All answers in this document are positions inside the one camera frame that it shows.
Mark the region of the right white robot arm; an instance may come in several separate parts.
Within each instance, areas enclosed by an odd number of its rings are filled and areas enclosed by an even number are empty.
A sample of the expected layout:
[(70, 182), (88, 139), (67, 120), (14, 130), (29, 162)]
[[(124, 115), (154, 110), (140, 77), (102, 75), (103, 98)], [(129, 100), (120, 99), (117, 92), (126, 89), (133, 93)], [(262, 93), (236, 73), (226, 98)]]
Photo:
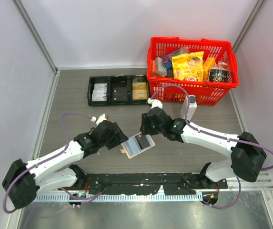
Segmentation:
[(224, 161), (204, 165), (199, 176), (203, 188), (232, 177), (255, 182), (266, 160), (266, 153), (248, 132), (229, 135), (202, 128), (182, 118), (172, 119), (159, 107), (142, 114), (140, 131), (143, 135), (161, 134), (170, 141), (199, 145), (226, 156)]

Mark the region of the beige leather card holder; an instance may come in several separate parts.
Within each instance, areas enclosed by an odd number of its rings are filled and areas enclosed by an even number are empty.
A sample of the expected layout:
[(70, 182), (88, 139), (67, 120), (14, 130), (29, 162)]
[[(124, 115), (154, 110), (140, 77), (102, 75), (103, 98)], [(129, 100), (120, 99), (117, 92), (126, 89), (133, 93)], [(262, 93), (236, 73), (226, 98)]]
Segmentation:
[(122, 154), (125, 154), (128, 157), (128, 159), (131, 159), (131, 158), (133, 158), (133, 157), (135, 157), (135, 156), (143, 153), (144, 151), (146, 151), (146, 150), (148, 150), (148, 149), (150, 149), (150, 148), (152, 148), (152, 147), (155, 146), (155, 142), (153, 141), (152, 137), (150, 136), (150, 139), (152, 141), (152, 146), (149, 147), (149, 148), (147, 148), (147, 149), (141, 150), (139, 148), (136, 140), (135, 140), (135, 136), (137, 134), (129, 137), (129, 139), (126, 142), (124, 142), (124, 143), (121, 144), (122, 149), (120, 149), (120, 152)]

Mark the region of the black credit card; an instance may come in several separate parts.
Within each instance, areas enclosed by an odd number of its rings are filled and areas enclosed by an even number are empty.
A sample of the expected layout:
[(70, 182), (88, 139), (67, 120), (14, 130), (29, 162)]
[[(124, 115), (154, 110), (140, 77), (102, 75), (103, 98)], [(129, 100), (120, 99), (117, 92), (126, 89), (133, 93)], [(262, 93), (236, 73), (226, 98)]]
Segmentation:
[(147, 149), (152, 146), (152, 141), (149, 135), (137, 134), (135, 140), (141, 150)]

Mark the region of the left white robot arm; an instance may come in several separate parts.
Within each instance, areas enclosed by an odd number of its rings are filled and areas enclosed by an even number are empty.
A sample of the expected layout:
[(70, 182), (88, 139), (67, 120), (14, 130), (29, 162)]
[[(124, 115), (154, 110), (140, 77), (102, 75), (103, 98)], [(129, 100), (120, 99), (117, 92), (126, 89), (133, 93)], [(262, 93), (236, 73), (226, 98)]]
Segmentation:
[(62, 187), (82, 189), (85, 174), (73, 163), (96, 154), (102, 147), (112, 149), (127, 140), (117, 123), (103, 120), (48, 155), (28, 162), (21, 159), (12, 162), (2, 182), (4, 211), (10, 213), (6, 206), (8, 199), (18, 210), (28, 206), (41, 193)]

